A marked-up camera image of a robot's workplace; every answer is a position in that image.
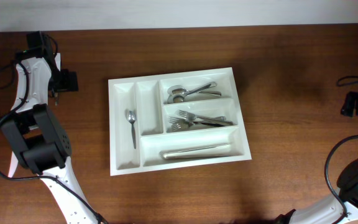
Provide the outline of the small metal spoon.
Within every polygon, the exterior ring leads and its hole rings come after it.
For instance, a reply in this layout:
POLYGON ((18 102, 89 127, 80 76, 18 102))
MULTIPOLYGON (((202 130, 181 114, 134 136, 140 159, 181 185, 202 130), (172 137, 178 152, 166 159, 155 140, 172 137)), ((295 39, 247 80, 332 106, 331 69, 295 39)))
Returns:
POLYGON ((132 143, 134 149, 137 148, 136 143, 136 133, 135 133, 135 122, 136 122, 136 115, 134 111, 127 110, 126 111, 126 119, 131 124, 131 135, 132 135, 132 143))
POLYGON ((54 96, 54 100, 55 100, 55 105, 58 106, 58 103, 59 103, 59 95, 58 95, 58 93, 55 92, 55 93, 53 94, 53 96, 54 96))

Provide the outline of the white plastic knife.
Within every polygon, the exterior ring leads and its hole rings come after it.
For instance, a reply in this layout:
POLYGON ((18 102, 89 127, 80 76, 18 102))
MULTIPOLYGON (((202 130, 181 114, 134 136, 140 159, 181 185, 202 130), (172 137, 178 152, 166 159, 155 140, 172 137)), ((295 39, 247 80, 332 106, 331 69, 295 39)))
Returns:
POLYGON ((8 177, 13 177, 15 172, 16 172, 16 169, 17 169, 17 166, 18 166, 18 160, 17 160, 17 157, 14 153, 11 154, 11 161, 10 161, 10 165, 9 165, 9 172, 8 172, 8 177))

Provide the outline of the metal fork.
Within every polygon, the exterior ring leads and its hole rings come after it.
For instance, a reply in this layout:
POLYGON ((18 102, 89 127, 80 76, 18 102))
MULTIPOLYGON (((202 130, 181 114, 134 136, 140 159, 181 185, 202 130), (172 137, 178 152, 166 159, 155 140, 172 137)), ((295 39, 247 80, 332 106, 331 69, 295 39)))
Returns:
POLYGON ((177 110, 176 114, 181 116, 182 118, 185 118, 188 121, 195 121, 196 119, 201 119, 202 121, 219 124, 222 126, 233 126, 234 125, 234 123, 232 121, 223 121, 220 119, 201 116, 201 115, 197 115, 197 114, 190 113, 190 112, 183 111, 183 110, 177 110))
POLYGON ((173 132, 186 131, 198 126, 207 126, 207 127, 214 127, 214 128, 222 127, 221 124, 213 124, 213 123, 174 123, 173 125, 171 125, 171 130, 173 132))
POLYGON ((215 125, 215 123, 211 123, 211 122, 203 122, 203 121, 187 121, 183 118, 176 118, 176 117, 168 117, 168 121, 170 123, 177 123, 177 122, 188 122, 188 123, 193 123, 193 124, 204 124, 204 125, 215 125))

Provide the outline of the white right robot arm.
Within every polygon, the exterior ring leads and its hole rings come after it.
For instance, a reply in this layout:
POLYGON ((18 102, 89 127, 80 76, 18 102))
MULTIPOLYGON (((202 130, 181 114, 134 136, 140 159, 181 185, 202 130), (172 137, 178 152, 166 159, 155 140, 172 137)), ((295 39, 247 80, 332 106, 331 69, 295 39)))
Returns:
POLYGON ((324 179, 330 195, 301 210, 279 215, 273 222, 281 224, 349 223, 358 220, 358 159, 349 163, 339 175, 334 189, 329 181, 329 163, 343 144, 357 140, 353 135, 340 140, 329 152, 324 165, 324 179))

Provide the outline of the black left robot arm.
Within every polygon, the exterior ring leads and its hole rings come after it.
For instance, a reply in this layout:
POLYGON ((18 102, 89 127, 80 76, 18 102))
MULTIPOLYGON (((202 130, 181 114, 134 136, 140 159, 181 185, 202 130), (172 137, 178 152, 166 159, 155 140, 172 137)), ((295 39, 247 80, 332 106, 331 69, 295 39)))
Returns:
POLYGON ((48 107, 50 98, 78 91, 76 73, 61 67, 58 45, 51 36, 38 31, 26 39, 28 48, 16 53, 12 63, 18 77, 16 99, 0 120, 12 149, 9 172, 3 177, 16 181, 14 173, 21 166, 31 171, 31 180, 46 185, 67 223, 105 223, 75 177, 70 139, 48 107))

